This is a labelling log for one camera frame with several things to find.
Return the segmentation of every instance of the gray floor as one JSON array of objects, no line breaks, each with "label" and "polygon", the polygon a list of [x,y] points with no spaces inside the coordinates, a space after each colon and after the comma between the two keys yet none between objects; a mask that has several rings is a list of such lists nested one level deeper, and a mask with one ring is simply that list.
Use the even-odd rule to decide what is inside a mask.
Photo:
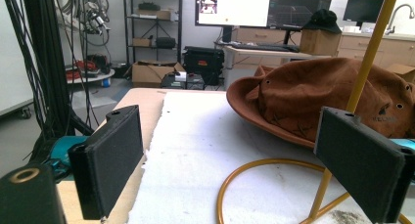
[{"label": "gray floor", "polygon": [[[132,83],[126,79],[112,78],[111,86],[108,88],[102,87],[100,81],[89,83],[88,87],[93,106],[93,112],[90,113],[90,125],[96,129],[105,119],[105,115],[132,88]],[[69,89],[73,89],[72,108],[76,115],[86,122],[85,92],[82,85],[75,84]],[[207,86],[206,90],[222,91],[223,84]],[[21,118],[22,111],[0,116],[0,177],[28,163],[26,157],[29,156],[40,135],[41,131],[34,116],[33,106],[29,108],[32,114],[29,119]]]}]

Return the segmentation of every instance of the cowboy hat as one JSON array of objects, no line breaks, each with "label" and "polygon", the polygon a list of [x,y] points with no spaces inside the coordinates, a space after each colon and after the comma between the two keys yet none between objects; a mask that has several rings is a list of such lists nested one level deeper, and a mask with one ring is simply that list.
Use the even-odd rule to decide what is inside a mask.
[{"label": "cowboy hat", "polygon": [[[294,144],[314,148],[321,108],[346,104],[361,62],[347,58],[259,66],[254,76],[233,82],[226,93],[248,122]],[[355,114],[389,138],[415,136],[414,85],[372,66]]]}]

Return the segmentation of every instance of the white screen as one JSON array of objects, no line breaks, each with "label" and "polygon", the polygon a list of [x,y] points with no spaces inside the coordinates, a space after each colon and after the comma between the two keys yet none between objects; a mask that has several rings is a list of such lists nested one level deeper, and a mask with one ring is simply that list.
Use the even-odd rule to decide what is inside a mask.
[{"label": "white screen", "polygon": [[196,24],[266,26],[269,0],[197,0]]}]

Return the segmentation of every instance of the faucet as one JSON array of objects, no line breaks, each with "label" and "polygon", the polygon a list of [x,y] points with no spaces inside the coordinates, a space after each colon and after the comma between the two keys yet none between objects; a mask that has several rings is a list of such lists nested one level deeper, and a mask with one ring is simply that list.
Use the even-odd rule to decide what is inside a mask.
[{"label": "faucet", "polygon": [[392,18],[391,18],[391,21],[390,21],[390,23],[388,25],[388,28],[387,28],[387,31],[386,31],[386,35],[388,35],[390,33],[394,33],[394,27],[391,29],[392,23],[393,23],[393,20],[394,20],[394,16],[396,15],[397,10],[399,10],[400,8],[402,8],[404,6],[409,7],[409,10],[410,10],[410,12],[409,12],[409,19],[411,20],[411,19],[414,19],[415,18],[414,9],[409,4],[402,4],[402,5],[398,6],[398,7],[396,7],[396,9],[394,9],[394,11],[392,13]]}]

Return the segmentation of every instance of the keyboard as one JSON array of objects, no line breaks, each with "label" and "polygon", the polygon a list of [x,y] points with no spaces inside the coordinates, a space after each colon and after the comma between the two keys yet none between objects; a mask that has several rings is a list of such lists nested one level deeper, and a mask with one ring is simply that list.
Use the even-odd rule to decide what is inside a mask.
[{"label": "keyboard", "polygon": [[232,44],[231,45],[235,49],[241,50],[260,50],[260,51],[276,51],[276,52],[294,52],[298,53],[300,49],[295,46],[288,47],[283,44],[273,44],[273,45],[248,45],[248,44]]}]

